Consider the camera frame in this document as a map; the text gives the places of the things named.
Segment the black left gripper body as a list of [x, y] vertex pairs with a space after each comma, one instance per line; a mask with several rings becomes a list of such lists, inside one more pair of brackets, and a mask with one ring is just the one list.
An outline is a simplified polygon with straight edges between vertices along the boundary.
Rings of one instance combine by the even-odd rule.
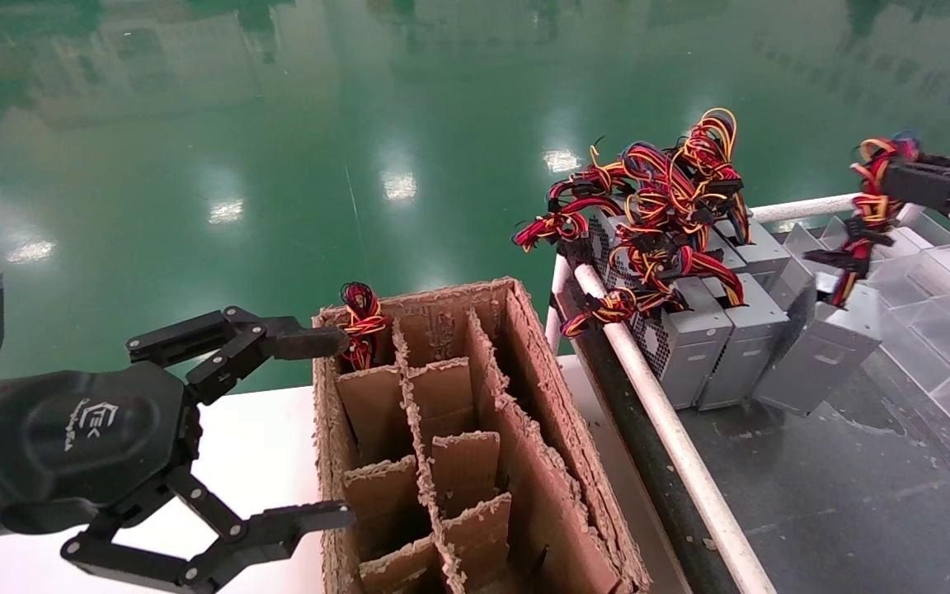
[[151, 362], [0, 381], [0, 536], [128, 521], [195, 459], [200, 413], [187, 386]]

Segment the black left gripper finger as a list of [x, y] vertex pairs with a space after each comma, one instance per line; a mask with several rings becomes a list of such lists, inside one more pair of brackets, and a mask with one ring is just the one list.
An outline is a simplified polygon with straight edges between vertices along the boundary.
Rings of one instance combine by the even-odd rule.
[[204, 355], [187, 373], [197, 402], [211, 405], [268, 360], [305, 361], [335, 357], [348, 347], [342, 328], [306, 328], [291, 316], [261, 318], [240, 307], [190, 318], [132, 337], [131, 362], [169, 368]]
[[293, 557], [306, 535], [355, 522], [355, 513], [342, 501], [289, 505], [242, 519], [188, 469], [155, 478], [148, 492], [180, 499], [215, 531], [215, 541], [191, 559], [116, 544], [118, 531], [139, 510], [131, 504], [120, 514], [99, 511], [86, 530], [65, 542], [63, 559], [95, 578], [172, 593], [219, 593], [252, 565]]

